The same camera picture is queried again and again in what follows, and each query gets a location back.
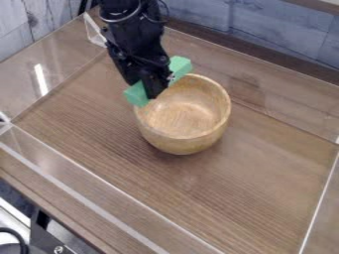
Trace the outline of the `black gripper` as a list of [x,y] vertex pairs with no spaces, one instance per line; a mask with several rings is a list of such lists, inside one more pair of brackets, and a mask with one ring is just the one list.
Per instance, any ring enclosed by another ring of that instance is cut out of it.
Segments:
[[101,13],[100,19],[107,24],[101,33],[108,54],[124,81],[133,85],[141,80],[147,98],[155,99],[168,87],[172,74],[161,47],[165,20],[159,13],[133,16]]

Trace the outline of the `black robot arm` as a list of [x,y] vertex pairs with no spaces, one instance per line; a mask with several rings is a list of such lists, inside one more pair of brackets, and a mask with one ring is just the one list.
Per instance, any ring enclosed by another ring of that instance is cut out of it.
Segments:
[[97,0],[100,29],[109,57],[124,81],[143,82],[148,99],[168,87],[172,71],[161,46],[165,20],[157,0]]

